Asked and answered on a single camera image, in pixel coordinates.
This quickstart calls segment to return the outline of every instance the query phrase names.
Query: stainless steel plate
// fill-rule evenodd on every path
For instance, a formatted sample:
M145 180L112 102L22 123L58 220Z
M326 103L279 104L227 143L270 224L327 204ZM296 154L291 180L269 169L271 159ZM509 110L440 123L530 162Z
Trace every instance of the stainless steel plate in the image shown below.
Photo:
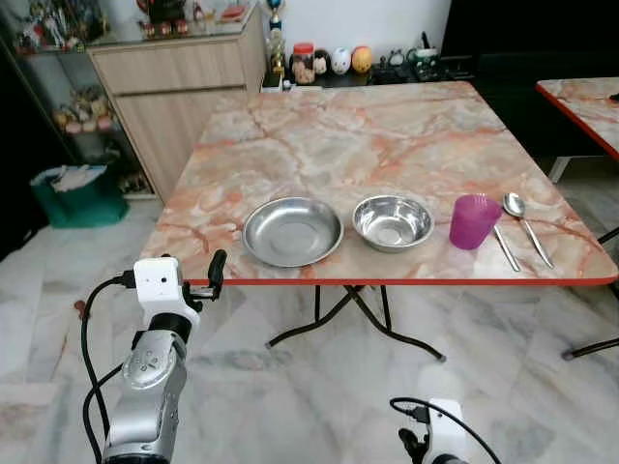
M265 203L243 227L243 243L250 253L282 268L321 260L338 247L342 236L343 225L329 205L302 197Z
M352 215L355 229L366 241L389 253L423 242L434 228L429 211L400 196L374 196L362 201Z

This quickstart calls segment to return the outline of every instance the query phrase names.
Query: jar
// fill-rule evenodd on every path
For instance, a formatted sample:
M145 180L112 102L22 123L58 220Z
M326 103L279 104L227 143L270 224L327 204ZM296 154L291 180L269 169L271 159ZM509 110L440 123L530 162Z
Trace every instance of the jar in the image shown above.
M295 43L292 50L292 73L297 84L312 84L315 79L313 71L313 43Z

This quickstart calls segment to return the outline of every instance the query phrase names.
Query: wire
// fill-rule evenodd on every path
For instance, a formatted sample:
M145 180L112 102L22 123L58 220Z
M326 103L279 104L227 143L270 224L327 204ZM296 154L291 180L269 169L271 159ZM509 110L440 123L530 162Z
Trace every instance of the wire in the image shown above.
M101 412L101 419L103 422L103 433L105 435L105 438L107 438L107 432L109 431L109 418L107 416L107 410L105 409L105 401L103 400L103 395L101 393L101 389L99 388L97 374L95 373L93 364L90 361L90 355L88 354L88 320L90 319L90 309L97 295L99 295L99 293L105 287L109 285L113 285L115 283L123 283L122 278L119 276L110 278L106 280L105 282L100 283L92 291L92 293L88 297L88 300L86 301L86 307L84 308L84 314L81 319L81 354L84 359L84 364L86 364L86 371L88 372L88 378L90 379L90 384L95 393L95 396L97 397L97 404L99 405L99 411Z
M403 397L399 397L399 398L392 398L392 399L390 399L389 400L389 405L392 408L394 408L396 411L398 411L399 413L403 413L406 416L412 416L412 410L401 408L401 407L397 406L396 403L416 403L416 404L421 404L422 406L425 406L425 407L427 407L429 409L433 409L434 411L437 411L437 412L441 413L442 415L447 416L449 419L451 419L452 421L457 423L460 427L462 427L464 430L466 430L475 440L477 440L477 443L479 443L482 446L482 448L484 450L486 450L488 455L492 458L492 460L496 464L501 464L501 461L496 456L496 454L494 454L494 451L492 451L492 449L487 445L487 443L482 439L482 437L480 437L475 432L475 430L473 430L471 427L466 425L463 421L461 421L460 419L455 417L453 414L449 413L448 411L445 411L443 408L439 408L438 406L436 406L436 405L434 405L432 403L428 403L427 401L424 401L423 399L418 399L418 398L411 398L411 397L403 396Z
M112 370L110 370L105 376L97 382L97 387L100 389L105 382L115 376L120 370L123 368L122 364L118 364ZM86 394L84 398L84 404L81 408L81 415L84 420L84 428L86 429L86 436L88 437L88 441L90 442L90 446L93 449L93 453L95 454L95 462L100 464L102 462L101 450L99 448L99 444L97 443L97 437L95 437L95 432L93 432L93 427L90 423L90 403L95 395L95 389L91 388L90 391Z

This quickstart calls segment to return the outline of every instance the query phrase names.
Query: egg-shaped figurine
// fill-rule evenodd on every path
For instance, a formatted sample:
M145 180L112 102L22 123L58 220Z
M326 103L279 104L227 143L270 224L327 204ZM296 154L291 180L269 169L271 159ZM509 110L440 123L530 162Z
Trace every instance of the egg-shaped figurine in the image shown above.
M313 52L313 71L316 74L324 74L331 68L331 56L324 48L318 48Z
M359 74L367 73L371 67L371 50L368 46L361 45L352 53L352 69Z
M336 48L331 55L331 69L335 74L346 74L350 69L350 51L346 48Z

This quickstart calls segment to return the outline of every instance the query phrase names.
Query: tile floor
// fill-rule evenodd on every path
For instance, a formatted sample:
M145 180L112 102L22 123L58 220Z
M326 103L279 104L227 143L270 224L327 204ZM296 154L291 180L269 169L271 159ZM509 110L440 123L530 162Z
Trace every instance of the tile floor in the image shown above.
M576 161L560 188L596 233L619 225L615 164ZM113 227L45 229L0 263L1 462L93 462L73 302L132 265L160 211L158 202L133 203ZM324 307L342 292L325 288ZM375 291L365 292L378 307ZM396 395L456 399L504 463L617 462L619 349L560 358L617 335L619 304L606 288L390 288L394 327L443 351L444 364L376 332L353 305L267 351L266 340L311 320L311 298L309 288L228 287L208 306L174 462L410 462L397 436L410 423L388 406ZM119 289L93 311L102 375L127 356L141 313L134 293ZM115 381L105 396L117 400ZM471 463L489 462L469 445Z

